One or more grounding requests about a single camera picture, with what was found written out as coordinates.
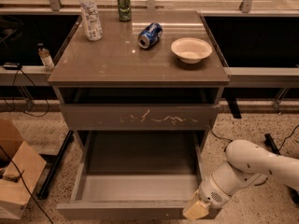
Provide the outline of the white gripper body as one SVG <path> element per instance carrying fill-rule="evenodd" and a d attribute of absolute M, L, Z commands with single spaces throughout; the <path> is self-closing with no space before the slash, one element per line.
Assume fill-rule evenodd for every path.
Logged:
<path fill-rule="evenodd" d="M 231 197 L 218 187 L 212 176 L 200 183 L 199 197 L 208 203 L 210 208 L 215 209 L 221 209 L 231 200 Z"/>

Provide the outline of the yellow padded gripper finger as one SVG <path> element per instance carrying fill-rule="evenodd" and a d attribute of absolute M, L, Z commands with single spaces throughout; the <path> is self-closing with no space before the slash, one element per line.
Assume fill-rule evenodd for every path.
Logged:
<path fill-rule="evenodd" d="M 209 214 L 209 206 L 210 203 L 204 202 L 200 197 L 200 191 L 197 190 L 183 208 L 182 214 L 189 221 L 194 221 L 206 217 Z"/>

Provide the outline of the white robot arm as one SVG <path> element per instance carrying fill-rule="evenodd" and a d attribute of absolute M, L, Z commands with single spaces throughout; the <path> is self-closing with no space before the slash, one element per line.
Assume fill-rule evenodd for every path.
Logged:
<path fill-rule="evenodd" d="M 225 149 L 226 161 L 218 166 L 183 209 L 183 216 L 194 221 L 206 217 L 210 209 L 221 209 L 240 189 L 272 177 L 299 190 L 299 160 L 274 154 L 250 141 L 234 140 Z"/>

